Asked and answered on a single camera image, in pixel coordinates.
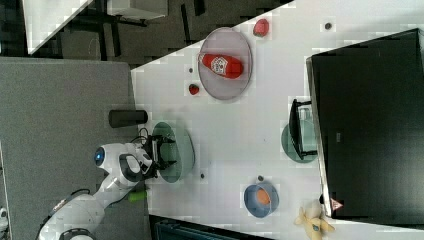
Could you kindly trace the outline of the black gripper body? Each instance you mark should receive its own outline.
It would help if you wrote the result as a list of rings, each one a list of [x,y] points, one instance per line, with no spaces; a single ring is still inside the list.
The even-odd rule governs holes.
[[[150,169],[148,170],[147,178],[157,178],[160,170],[160,141],[156,136],[149,135],[143,145],[143,149],[152,160]]]

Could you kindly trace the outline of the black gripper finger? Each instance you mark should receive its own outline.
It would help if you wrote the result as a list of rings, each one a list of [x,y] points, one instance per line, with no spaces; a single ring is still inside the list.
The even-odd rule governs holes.
[[[173,164],[175,164],[175,161],[158,161],[157,168],[159,170],[165,170],[168,167],[172,166]]]
[[[154,135],[153,140],[157,141],[158,143],[175,143],[175,140],[171,139],[170,137],[162,136],[162,135]]]

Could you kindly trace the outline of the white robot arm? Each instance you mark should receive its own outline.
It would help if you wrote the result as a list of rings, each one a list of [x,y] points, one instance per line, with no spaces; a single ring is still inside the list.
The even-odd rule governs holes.
[[[35,240],[97,240],[95,231],[107,207],[122,200],[141,181],[174,164],[163,160],[160,154],[162,144],[174,142],[170,137],[150,135],[144,144],[100,146],[94,162],[105,171],[106,177],[98,190],[93,194],[75,191],[61,200],[44,220]]]

